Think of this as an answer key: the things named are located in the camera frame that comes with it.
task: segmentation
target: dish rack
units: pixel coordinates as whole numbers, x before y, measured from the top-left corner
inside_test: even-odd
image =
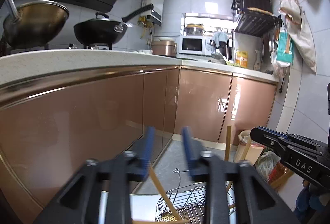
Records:
[[[177,172],[180,177],[180,171],[176,168],[173,172]],[[174,208],[177,210],[182,219],[190,220],[191,224],[202,224],[204,218],[205,198],[206,198],[206,186],[205,182],[194,183],[188,186],[171,189],[166,192]],[[228,206],[235,203],[233,198],[233,189],[227,193]],[[235,208],[229,209],[229,215],[235,212]],[[156,206],[156,221],[167,222],[175,221],[175,217],[169,210],[163,198],[160,198]]]
[[[280,15],[271,16],[249,8],[272,12],[270,0],[233,0],[232,10],[239,15],[234,32],[261,37],[275,25],[281,25]]]

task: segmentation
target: cabinet door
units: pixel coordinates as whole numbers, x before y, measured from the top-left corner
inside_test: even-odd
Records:
[[[166,146],[174,133],[175,114],[178,103],[179,72],[179,69],[167,71],[162,148]]]
[[[272,110],[276,86],[233,77],[228,107],[219,143],[226,142],[226,126],[232,126],[231,144],[238,145],[244,130],[266,126]]]
[[[216,142],[229,94],[231,76],[181,69],[175,132],[190,126],[192,136]]]
[[[148,126],[154,126],[155,137],[151,163],[162,150],[164,107],[166,91],[166,71],[145,74],[143,92],[143,126],[144,133]]]
[[[142,136],[142,98],[143,75],[103,79],[31,98],[0,111],[1,154],[45,206],[86,159],[112,159]],[[0,182],[6,196],[15,195]]]

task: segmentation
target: yellow bottle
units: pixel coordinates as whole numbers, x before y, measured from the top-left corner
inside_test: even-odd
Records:
[[[239,64],[243,68],[247,68],[247,52],[246,51],[237,51],[236,53],[236,64]]]

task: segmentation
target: trash bin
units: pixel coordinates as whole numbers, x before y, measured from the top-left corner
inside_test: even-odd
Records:
[[[250,136],[250,132],[251,132],[251,130],[246,130],[246,131],[242,131],[238,135],[239,144],[238,144],[238,148],[237,148],[237,151],[236,151],[236,154],[234,157],[234,162],[240,161],[243,151],[245,149],[245,145],[246,145],[245,141],[247,141],[247,138],[244,139],[244,137]],[[264,149],[264,146],[252,141],[245,159],[248,160],[251,163],[251,165],[253,166],[255,164],[255,162],[257,161],[258,157],[260,156],[263,149]]]

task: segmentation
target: screw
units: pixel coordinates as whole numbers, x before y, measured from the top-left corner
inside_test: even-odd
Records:
[[[134,157],[135,156],[135,152],[131,151],[131,150],[126,150],[125,154],[127,157]]]
[[[88,159],[88,160],[86,160],[86,164],[88,166],[97,166],[98,162],[99,161],[97,159]]]
[[[213,156],[213,152],[209,151],[209,150],[203,150],[201,151],[200,155],[202,157],[212,157]]]

